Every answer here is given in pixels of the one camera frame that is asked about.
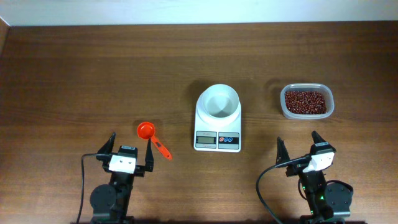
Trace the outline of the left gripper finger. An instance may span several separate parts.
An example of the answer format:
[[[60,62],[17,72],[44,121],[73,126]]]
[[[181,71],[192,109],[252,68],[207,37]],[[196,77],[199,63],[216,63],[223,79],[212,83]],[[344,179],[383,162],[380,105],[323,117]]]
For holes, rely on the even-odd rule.
[[[97,154],[111,154],[114,147],[116,133],[112,133],[108,141],[98,150]]]
[[[152,153],[152,141],[148,139],[147,147],[146,147],[146,156],[145,156],[145,171],[152,172],[154,168],[154,157]]]

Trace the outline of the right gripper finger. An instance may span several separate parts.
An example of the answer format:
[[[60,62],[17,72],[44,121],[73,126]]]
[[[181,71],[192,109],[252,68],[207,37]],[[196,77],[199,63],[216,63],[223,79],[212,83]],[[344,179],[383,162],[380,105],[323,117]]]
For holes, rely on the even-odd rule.
[[[312,131],[311,135],[315,144],[326,142],[316,131]]]
[[[277,155],[276,155],[276,166],[278,168],[287,166],[290,161],[288,150],[285,146],[284,140],[281,137],[277,138]]]

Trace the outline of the orange measuring scoop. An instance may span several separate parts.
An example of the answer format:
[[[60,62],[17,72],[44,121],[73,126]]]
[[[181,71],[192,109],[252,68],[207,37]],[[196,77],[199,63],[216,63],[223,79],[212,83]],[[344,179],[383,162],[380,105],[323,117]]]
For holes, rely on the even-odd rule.
[[[172,160],[170,151],[157,139],[154,124],[145,121],[138,125],[137,135],[141,139],[150,139],[158,151],[168,160]]]

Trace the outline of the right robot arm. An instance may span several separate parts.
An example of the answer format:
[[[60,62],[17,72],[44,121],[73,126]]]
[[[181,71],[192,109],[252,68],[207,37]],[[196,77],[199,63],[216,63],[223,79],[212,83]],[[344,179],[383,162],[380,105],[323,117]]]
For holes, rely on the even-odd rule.
[[[316,131],[310,152],[291,159],[281,138],[277,138],[276,164],[286,168],[286,176],[298,176],[300,195],[307,201],[310,215],[300,223],[344,223],[351,215],[353,187],[340,180],[325,179],[324,170],[333,165],[336,149]]]

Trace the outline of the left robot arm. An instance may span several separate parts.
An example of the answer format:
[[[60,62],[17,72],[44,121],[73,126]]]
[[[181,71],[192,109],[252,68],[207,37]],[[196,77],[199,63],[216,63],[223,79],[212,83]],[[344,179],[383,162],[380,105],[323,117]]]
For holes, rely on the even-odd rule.
[[[127,215],[133,183],[136,177],[144,177],[154,169],[154,157],[151,142],[147,142],[144,165],[137,164],[138,148],[120,146],[113,152],[116,134],[98,150],[96,159],[102,162],[102,168],[110,173],[107,184],[97,186],[90,195],[93,209],[91,223],[133,223],[134,218]]]

